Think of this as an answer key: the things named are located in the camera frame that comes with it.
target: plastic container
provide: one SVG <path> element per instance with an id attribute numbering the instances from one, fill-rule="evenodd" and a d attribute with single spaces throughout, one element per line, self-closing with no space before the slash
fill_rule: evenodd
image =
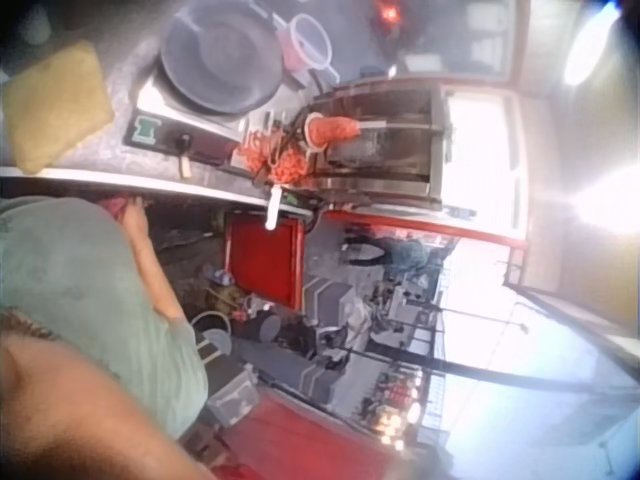
<path id="1" fill-rule="evenodd" d="M 292 72 L 324 70 L 331 64 L 333 47 L 325 29 L 313 17 L 296 15 L 278 32 L 285 67 Z"/>

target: metal counter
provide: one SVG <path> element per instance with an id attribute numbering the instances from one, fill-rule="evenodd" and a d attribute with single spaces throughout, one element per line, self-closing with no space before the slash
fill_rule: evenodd
<path id="1" fill-rule="evenodd" d="M 173 14 L 185 4 L 183 0 L 143 1 L 135 6 L 118 4 L 84 30 L 63 33 L 40 48 L 17 45 L 14 58 L 3 59 L 5 71 L 11 75 L 29 63 L 40 60 L 63 45 L 81 38 L 91 41 L 100 58 L 105 84 L 115 112 L 113 123 L 84 140 L 38 177 L 70 181 L 94 182 L 149 188 L 156 191 L 229 200 L 256 206 L 268 203 L 265 192 L 253 187 L 240 175 L 192 162 L 193 177 L 180 178 L 178 160 L 163 154 L 132 148 L 123 144 L 126 128 L 136 102 L 140 82 L 156 65 L 160 38 Z M 261 118 L 260 110 L 299 109 L 306 103 L 304 92 L 282 86 L 269 104 L 250 114 L 250 121 Z M 21 177 L 2 141 L 0 177 Z M 301 208 L 282 205 L 282 210 L 296 215 L 310 215 Z"/>

